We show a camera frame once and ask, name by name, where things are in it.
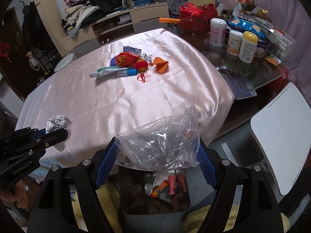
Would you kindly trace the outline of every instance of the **clear plastic bag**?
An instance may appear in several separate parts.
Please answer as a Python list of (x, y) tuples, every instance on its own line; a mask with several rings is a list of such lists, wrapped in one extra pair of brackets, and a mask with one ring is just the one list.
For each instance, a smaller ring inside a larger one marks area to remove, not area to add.
[(197, 166), (200, 135), (194, 96), (176, 106), (169, 117), (117, 135), (115, 143), (120, 166), (145, 171)]
[(220, 15), (223, 10), (234, 10), (237, 2), (238, 0), (219, 0), (219, 4), (216, 8), (218, 15)]

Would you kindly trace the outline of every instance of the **blue gripper pad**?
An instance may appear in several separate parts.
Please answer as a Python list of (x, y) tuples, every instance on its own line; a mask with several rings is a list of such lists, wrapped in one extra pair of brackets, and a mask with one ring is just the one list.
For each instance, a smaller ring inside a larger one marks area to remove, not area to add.
[(111, 169), (116, 161), (117, 150), (117, 145), (113, 143), (101, 161), (96, 173), (95, 185), (97, 188), (100, 188), (103, 184), (106, 183), (106, 180), (108, 179)]
[(207, 153), (203, 149), (202, 145), (200, 145), (199, 147), (199, 152), (197, 154), (197, 161), (200, 163), (200, 168), (204, 175), (206, 183), (211, 185), (212, 188), (215, 189), (215, 187), (217, 186), (216, 169), (212, 164), (212, 161), (208, 157)]

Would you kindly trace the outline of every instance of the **orange foam stick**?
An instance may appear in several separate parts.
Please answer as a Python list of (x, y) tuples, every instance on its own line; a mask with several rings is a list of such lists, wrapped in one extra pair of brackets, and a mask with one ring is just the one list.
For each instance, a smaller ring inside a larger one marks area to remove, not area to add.
[(166, 18), (166, 17), (160, 17), (159, 18), (160, 23), (179, 23), (180, 19), (177, 18)]

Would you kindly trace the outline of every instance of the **pink satin tablecloth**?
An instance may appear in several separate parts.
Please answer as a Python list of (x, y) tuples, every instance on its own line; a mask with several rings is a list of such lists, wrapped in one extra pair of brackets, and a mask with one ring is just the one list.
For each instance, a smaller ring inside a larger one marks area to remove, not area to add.
[[(110, 75), (90, 78), (123, 46), (169, 61), (161, 75), (151, 75), (142, 84), (135, 76)], [(118, 133), (168, 116), (177, 104), (194, 94), (200, 136), (208, 145), (222, 126), (234, 101), (226, 81), (193, 46), (177, 35), (157, 29), (118, 40), (99, 48), (58, 71), (26, 99), (16, 129), (43, 129), (55, 115), (67, 116), (72, 124), (65, 148), (48, 148), (41, 167), (30, 175), (43, 180), (53, 164), (75, 166), (104, 149)]]

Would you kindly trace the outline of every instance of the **white supplement bottle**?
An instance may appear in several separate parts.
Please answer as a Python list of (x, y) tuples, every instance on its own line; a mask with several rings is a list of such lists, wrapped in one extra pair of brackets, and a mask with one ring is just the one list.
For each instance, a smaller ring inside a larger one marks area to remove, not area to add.
[(220, 18), (212, 18), (210, 28), (210, 43), (222, 47), (225, 43), (227, 23)]
[(245, 63), (251, 63), (257, 48), (258, 37), (252, 33), (245, 31), (243, 33), (242, 43), (238, 57)]
[(227, 52), (237, 56), (240, 50), (241, 42), (242, 42), (243, 33), (235, 30), (230, 30), (229, 40), (227, 46)]

